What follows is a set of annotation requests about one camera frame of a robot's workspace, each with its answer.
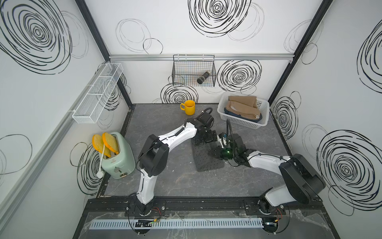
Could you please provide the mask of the dark perforated mat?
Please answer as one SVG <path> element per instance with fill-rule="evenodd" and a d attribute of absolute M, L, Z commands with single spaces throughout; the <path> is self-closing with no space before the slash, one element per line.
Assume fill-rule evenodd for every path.
<path fill-rule="evenodd" d="M 195 139 L 192 139 L 193 159 L 198 172 L 206 172 L 224 168 L 225 163 L 221 159 L 215 158 L 211 155 L 211 152 L 217 147 L 221 147 L 217 141 L 208 143 L 201 142 L 197 144 L 195 143 Z"/>

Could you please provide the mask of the blue denim skirt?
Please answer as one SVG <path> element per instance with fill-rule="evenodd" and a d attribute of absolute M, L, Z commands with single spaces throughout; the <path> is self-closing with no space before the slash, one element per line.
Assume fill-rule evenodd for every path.
<path fill-rule="evenodd" d="M 233 112 L 230 112 L 227 108 L 224 109 L 224 113 L 227 114 L 227 115 L 230 115 L 230 116 L 233 116 L 233 117 L 237 117 L 237 118 L 240 118 L 240 119 L 243 119 L 243 120 L 248 120 L 248 121 L 251 121 L 251 122 L 256 122 L 258 123 L 259 121 L 262 120 L 262 114 L 260 114 L 259 118 L 258 119 L 250 119 L 250 118 L 247 118 L 247 117 L 243 117 L 241 115 L 238 115 L 236 113 L 233 113 Z"/>

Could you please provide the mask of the tan brown skirt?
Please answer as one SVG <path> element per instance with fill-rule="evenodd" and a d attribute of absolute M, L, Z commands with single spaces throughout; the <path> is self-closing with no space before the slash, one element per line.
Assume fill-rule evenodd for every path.
<path fill-rule="evenodd" d="M 229 96 L 225 108 L 230 112 L 250 119 L 258 119 L 261 114 L 257 108 L 256 96 Z"/>

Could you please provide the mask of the white perforated plastic basket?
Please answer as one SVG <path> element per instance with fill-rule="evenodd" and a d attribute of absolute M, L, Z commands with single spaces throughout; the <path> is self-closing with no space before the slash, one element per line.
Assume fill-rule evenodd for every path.
<path fill-rule="evenodd" d="M 229 119 L 231 123 L 242 125 L 252 129 L 258 129 L 262 126 L 266 126 L 270 116 L 270 104 L 265 99 L 257 98 L 257 108 L 260 110 L 262 119 L 258 122 L 252 122 L 246 119 L 238 118 L 235 116 L 228 115 L 224 112 L 224 108 L 228 103 L 229 96 L 244 96 L 243 94 L 235 92 L 225 92 L 222 94 L 220 102 L 217 107 L 217 112 L 222 120 Z"/>

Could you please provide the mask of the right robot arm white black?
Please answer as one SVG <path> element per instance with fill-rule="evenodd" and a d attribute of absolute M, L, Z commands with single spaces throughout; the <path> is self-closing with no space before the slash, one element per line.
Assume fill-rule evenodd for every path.
<path fill-rule="evenodd" d="M 283 178 L 283 185 L 271 188 L 259 197 L 257 205 L 264 215 L 290 202 L 307 205 L 318 199 L 318 194 L 326 187 L 324 179 L 301 154 L 277 156 L 248 149 L 238 134 L 218 135 L 209 155 L 220 160 L 232 160 L 237 166 L 264 169 Z"/>

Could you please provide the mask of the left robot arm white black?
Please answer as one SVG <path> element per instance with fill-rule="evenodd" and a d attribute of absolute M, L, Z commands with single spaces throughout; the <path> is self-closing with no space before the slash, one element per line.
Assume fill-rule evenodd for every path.
<path fill-rule="evenodd" d="M 200 115 L 186 119 L 183 125 L 167 134 L 148 136 L 137 161 L 141 177 L 135 198 L 136 207 L 142 214 L 150 210 L 148 205 L 154 198 L 157 176 L 165 169 L 169 153 L 175 147 L 191 138 L 196 146 L 217 140 L 216 131 L 211 130 L 214 124 L 212 112 L 211 107 L 206 108 Z"/>

